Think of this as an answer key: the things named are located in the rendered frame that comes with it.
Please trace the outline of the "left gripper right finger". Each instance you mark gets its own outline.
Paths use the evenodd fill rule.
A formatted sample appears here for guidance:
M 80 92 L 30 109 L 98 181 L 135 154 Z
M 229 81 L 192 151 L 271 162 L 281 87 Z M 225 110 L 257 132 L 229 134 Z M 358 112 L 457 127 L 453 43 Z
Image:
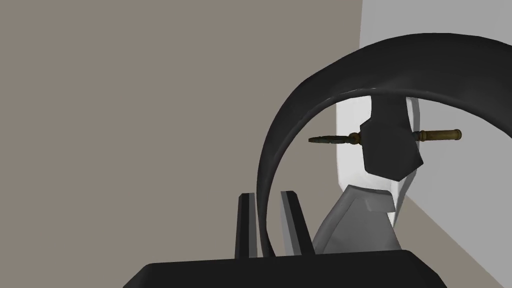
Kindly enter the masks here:
M 315 250 L 304 218 L 298 195 L 281 191 L 281 226 L 286 256 L 314 255 Z

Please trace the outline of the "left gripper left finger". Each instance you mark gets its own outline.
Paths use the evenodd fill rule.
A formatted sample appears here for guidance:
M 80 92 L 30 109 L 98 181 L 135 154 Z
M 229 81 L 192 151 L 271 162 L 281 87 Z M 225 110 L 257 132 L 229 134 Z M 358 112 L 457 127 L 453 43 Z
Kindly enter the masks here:
M 257 258 L 257 220 L 254 193 L 241 193 L 238 197 L 235 259 Z

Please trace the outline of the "black curved bar handle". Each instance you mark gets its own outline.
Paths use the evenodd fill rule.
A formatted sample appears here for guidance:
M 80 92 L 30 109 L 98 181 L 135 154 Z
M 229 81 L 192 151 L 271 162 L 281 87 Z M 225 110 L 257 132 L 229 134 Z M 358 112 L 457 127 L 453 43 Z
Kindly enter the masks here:
M 363 96 L 406 96 L 479 117 L 512 138 L 512 45 L 480 36 L 417 33 L 372 43 L 300 83 L 265 138 L 256 181 L 262 255 L 275 253 L 267 230 L 272 183 L 302 128 L 335 103 Z

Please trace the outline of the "brass rod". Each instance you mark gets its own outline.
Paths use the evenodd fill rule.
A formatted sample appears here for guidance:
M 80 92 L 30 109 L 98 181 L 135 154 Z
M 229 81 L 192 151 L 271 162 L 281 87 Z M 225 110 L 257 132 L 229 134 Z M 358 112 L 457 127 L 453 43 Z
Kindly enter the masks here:
M 411 133 L 412 138 L 416 142 L 425 141 L 444 141 L 454 140 L 458 141 L 462 139 L 462 131 L 460 129 L 453 130 L 420 130 Z M 345 135 L 325 135 L 311 137 L 308 139 L 309 143 L 318 144 L 351 144 L 351 145 L 362 145 L 362 136 L 360 132 L 350 133 L 348 136 Z

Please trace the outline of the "grey door leaf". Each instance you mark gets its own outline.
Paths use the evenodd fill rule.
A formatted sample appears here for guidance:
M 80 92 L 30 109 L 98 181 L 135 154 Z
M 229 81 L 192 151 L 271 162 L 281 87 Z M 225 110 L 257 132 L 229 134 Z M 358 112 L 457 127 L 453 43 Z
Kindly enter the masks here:
M 512 0 L 363 0 L 361 47 L 401 35 L 457 33 L 512 45 Z M 512 288 L 512 138 L 463 110 L 420 100 L 423 130 L 462 130 L 420 145 L 424 161 L 398 215 L 403 248 L 448 288 Z

